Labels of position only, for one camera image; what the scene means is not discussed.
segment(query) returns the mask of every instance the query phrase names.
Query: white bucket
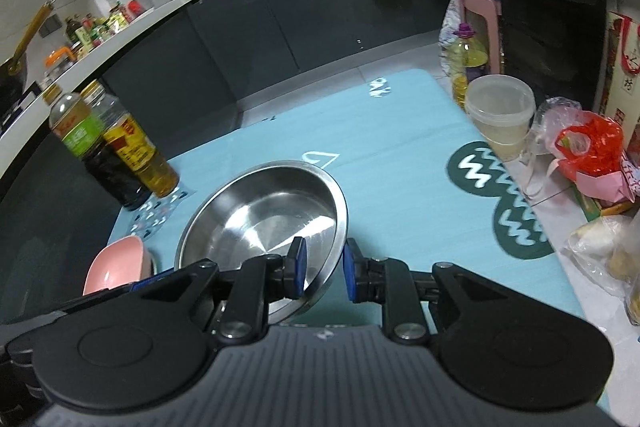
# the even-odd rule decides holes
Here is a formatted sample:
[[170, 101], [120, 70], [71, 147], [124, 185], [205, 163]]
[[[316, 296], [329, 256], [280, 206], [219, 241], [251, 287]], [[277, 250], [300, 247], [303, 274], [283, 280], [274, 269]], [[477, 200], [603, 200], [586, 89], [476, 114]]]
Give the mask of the white bucket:
[[466, 88], [465, 109], [502, 161], [518, 157], [536, 110], [527, 84], [506, 74], [476, 78]]

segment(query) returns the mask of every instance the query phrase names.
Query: translucent container lid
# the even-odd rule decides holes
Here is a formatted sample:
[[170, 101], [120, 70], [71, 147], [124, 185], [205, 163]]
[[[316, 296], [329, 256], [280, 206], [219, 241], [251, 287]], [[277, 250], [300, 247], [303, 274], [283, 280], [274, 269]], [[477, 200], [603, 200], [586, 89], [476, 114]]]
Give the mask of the translucent container lid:
[[465, 109], [471, 118], [487, 125], [511, 127], [529, 123], [536, 101], [523, 81], [506, 74], [488, 74], [466, 88]]

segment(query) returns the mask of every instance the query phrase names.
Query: metal bowl rim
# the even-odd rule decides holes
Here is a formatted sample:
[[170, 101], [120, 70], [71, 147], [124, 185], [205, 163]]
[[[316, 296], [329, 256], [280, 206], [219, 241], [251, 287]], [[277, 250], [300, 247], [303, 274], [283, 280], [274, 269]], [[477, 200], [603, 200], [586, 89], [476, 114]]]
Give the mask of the metal bowl rim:
[[335, 203], [335, 233], [334, 241], [332, 242], [331, 248], [329, 249], [329, 254], [324, 261], [324, 264], [322, 264], [321, 269], [318, 271], [318, 274], [305, 289], [305, 294], [303, 295], [303, 297], [296, 301], [291, 301], [285, 304], [282, 308], [270, 314], [269, 322], [271, 324], [278, 323], [286, 319], [287, 317], [290, 317], [291, 315], [299, 311], [299, 309], [302, 307], [309, 308], [316, 301], [318, 301], [318, 299], [321, 298], [322, 294], [324, 293], [324, 290], [326, 290], [325, 283], [329, 280], [329, 277], [331, 277], [331, 274], [334, 272], [335, 267], [338, 266], [338, 261], [340, 261], [342, 248], [344, 247], [344, 242], [347, 238], [347, 228], [349, 224], [347, 202], [344, 199], [344, 194], [342, 193], [342, 190], [337, 182], [331, 177], [330, 174], [323, 171], [321, 168], [316, 167], [315, 165], [311, 165], [310, 163], [298, 160], [279, 160], [263, 163], [245, 172], [242, 172], [241, 174], [238, 174], [238, 176], [236, 176], [233, 180], [222, 185], [222, 187], [218, 188], [215, 192], [213, 192], [212, 195], [206, 198], [206, 200], [193, 213], [193, 216], [191, 216], [191, 218], [189, 219], [187, 226], [184, 227], [184, 230], [182, 231], [182, 235], [180, 236], [180, 241], [178, 242], [178, 247], [175, 252], [174, 260], [174, 269], [180, 269], [180, 261], [182, 260], [182, 249], [184, 247], [187, 236], [191, 231], [191, 227], [211, 201], [217, 198], [231, 185], [239, 182], [241, 179], [246, 178], [251, 174], [255, 174], [256, 172], [273, 168], [301, 169], [303, 171], [309, 172], [309, 174], [315, 175], [320, 179], [320, 181], [322, 181], [322, 183], [324, 183], [324, 185], [329, 189], [329, 192], [331, 193], [331, 196]]

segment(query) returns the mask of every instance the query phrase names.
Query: bottle cap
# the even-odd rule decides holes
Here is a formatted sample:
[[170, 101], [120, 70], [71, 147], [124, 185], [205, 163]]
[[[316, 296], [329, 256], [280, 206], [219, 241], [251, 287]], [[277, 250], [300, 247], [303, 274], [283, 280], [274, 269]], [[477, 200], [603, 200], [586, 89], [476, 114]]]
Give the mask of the bottle cap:
[[91, 105], [92, 102], [96, 98], [98, 98], [101, 95], [103, 95], [103, 93], [104, 93], [104, 87], [102, 87], [102, 84], [100, 84], [100, 82], [98, 82], [97, 80], [92, 80], [91, 82], [89, 82], [89, 85], [86, 86], [80, 92], [80, 96], [82, 96], [82, 98], [84, 99], [84, 101], [86, 103]]
[[460, 26], [453, 32], [453, 34], [459, 36], [461, 39], [470, 39], [476, 34], [476, 32], [471, 26], [469, 26], [469, 24], [463, 22], [460, 23]]
[[58, 97], [62, 94], [62, 89], [55, 82], [51, 84], [47, 89], [42, 93], [42, 99], [47, 103], [47, 105], [51, 105], [54, 103]]

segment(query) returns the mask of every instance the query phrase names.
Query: cabinet door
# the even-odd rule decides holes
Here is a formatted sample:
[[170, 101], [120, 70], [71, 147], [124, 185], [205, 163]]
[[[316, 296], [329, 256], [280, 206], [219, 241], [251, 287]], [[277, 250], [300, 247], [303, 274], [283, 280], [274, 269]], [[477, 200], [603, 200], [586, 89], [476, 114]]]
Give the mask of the cabinet door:
[[0, 323], [81, 296], [121, 208], [46, 126], [0, 200]]
[[188, 14], [237, 100], [300, 73], [266, 0], [200, 0]]
[[267, 0], [302, 71], [365, 49], [358, 42], [358, 0]]
[[237, 126], [236, 99], [185, 11], [146, 35], [103, 79], [165, 156]]
[[411, 0], [267, 0], [302, 71], [414, 35]]

